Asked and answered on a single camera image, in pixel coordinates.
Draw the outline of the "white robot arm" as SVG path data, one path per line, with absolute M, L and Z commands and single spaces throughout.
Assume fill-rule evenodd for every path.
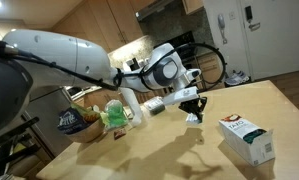
M 201 98 L 192 81 L 199 69 L 187 69 L 178 49 L 169 43 L 152 51 L 149 62 L 126 71 L 110 64 L 99 45 L 64 34 L 19 29 L 0 40 L 0 130 L 20 117 L 33 91 L 48 86 L 91 85 L 140 93 L 171 86 L 165 105 L 188 104 Z

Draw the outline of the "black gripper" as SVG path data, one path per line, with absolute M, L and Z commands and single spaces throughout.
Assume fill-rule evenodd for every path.
M 199 97 L 193 100 L 181 102 L 178 108 L 187 113 L 197 114 L 198 124 L 201 124 L 203 123 L 203 110 L 205 108 L 206 103 L 206 97 Z

